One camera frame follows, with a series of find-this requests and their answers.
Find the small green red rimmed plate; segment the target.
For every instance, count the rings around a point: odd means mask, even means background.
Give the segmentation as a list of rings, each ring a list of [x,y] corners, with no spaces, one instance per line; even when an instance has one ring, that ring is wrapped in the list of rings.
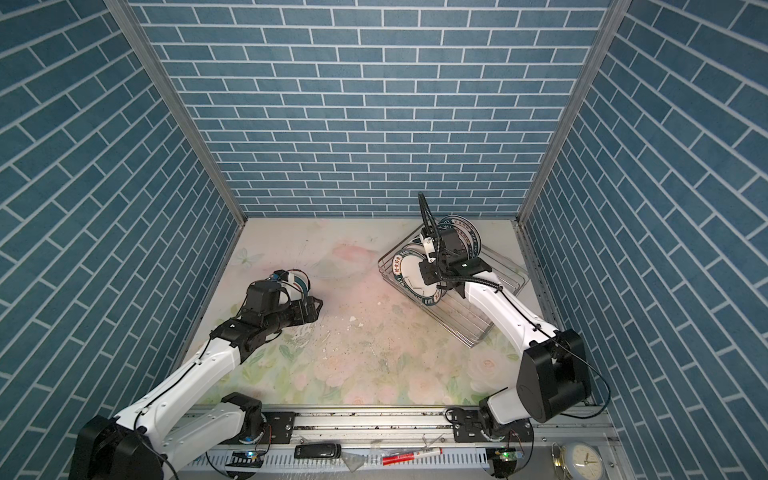
[[[296,291],[301,296],[307,296],[310,292],[309,276],[300,269],[276,270],[269,279],[287,285],[289,291]]]

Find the metal wire dish rack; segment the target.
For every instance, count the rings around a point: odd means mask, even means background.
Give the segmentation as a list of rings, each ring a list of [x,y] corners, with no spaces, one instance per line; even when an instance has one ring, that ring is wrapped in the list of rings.
[[[523,319],[522,302],[517,299],[529,283],[528,272],[521,265],[490,247],[484,247],[480,258],[492,268],[489,273],[491,281],[500,289],[468,283],[466,297],[451,290],[436,305],[427,307],[408,295],[393,277],[393,256],[408,243],[403,240],[382,256],[378,261],[379,272],[388,284],[408,298],[411,305],[436,320],[464,345],[469,348],[476,346],[494,327],[498,327],[504,337],[518,348],[523,346],[525,339],[533,336],[533,327]]]

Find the large green rimmed lettered plate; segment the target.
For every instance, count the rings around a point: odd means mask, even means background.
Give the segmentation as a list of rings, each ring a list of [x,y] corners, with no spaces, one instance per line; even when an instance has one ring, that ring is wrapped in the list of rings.
[[[408,295],[421,304],[432,307],[442,299],[443,291],[437,288],[436,283],[425,283],[420,264],[426,259],[421,244],[408,243],[394,254],[391,267],[394,279]]]

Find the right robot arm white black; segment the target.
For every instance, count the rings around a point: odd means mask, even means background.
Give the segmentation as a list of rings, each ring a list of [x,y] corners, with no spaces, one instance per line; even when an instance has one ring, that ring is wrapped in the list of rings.
[[[467,255],[457,234],[424,226],[420,241],[426,258],[419,264],[418,278],[456,291],[521,354],[515,384],[479,404],[486,436],[493,440],[506,436],[518,421],[545,423],[590,397],[591,374],[579,334],[560,330],[535,315],[508,292],[485,260]]]

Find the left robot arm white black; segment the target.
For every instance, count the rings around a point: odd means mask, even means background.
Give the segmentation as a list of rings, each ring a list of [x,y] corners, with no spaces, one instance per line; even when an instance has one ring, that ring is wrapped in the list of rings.
[[[287,327],[313,323],[322,300],[309,296],[278,306],[260,321],[231,319],[157,387],[111,418],[95,416],[80,430],[72,479],[175,479],[180,469],[224,441],[258,444],[272,434],[259,400],[230,393],[187,423],[179,420],[223,376]]]

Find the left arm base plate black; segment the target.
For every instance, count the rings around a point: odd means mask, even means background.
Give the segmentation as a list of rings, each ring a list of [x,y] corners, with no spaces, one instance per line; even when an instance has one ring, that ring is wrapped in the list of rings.
[[[260,444],[288,445],[291,443],[297,413],[293,411],[274,411],[262,413],[263,435]]]

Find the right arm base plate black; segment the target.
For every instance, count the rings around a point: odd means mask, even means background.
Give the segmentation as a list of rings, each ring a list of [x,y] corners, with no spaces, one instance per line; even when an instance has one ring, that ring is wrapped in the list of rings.
[[[525,443],[534,439],[532,425],[525,419],[499,424],[484,411],[460,407],[446,409],[444,417],[451,427],[455,443]]]

